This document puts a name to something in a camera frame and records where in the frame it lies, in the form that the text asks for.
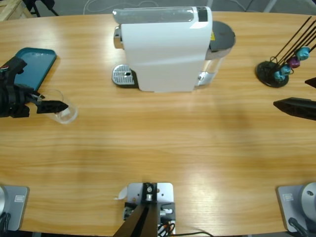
wooden table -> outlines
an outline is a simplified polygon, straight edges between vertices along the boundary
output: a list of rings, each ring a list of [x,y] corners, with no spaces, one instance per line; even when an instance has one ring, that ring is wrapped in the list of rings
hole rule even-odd
[[[174,185],[177,232],[214,235],[284,231],[276,187],[316,180],[316,122],[288,116],[273,101],[316,99],[315,54],[287,86],[261,84],[254,67],[275,55],[305,15],[215,12],[237,43],[208,87],[148,93],[116,87],[111,15],[0,23],[0,63],[24,47],[58,58],[41,90],[58,88],[79,108],[69,125],[36,115],[1,118],[0,181],[30,187],[22,229],[113,235],[131,182]]]

gray lid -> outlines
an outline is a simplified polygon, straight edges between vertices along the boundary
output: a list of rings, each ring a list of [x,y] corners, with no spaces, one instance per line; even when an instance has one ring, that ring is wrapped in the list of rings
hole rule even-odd
[[[209,48],[212,52],[232,48],[235,44],[235,33],[229,25],[220,21],[213,21],[215,40],[211,40]]]
[[[235,33],[227,24],[220,21],[213,21],[212,39],[209,43],[209,50],[206,54],[207,60],[225,57],[236,42]]]

wooden crate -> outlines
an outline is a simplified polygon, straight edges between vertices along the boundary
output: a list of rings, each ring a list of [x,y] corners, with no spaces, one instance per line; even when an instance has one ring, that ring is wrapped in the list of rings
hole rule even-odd
[[[0,1],[0,21],[32,17],[22,0]]]

white coffee machine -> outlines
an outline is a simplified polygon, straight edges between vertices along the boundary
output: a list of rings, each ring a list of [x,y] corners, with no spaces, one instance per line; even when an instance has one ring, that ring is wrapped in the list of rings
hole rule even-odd
[[[128,63],[114,68],[116,85],[181,92],[203,84],[213,25],[209,7],[115,9],[113,16],[119,23],[114,45],[124,49]]]

yellow label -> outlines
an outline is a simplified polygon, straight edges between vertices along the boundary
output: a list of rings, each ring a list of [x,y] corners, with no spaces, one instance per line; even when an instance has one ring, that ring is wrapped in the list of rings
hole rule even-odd
[[[211,40],[215,40],[215,35],[214,35],[214,32],[212,32],[212,35],[211,35]]]

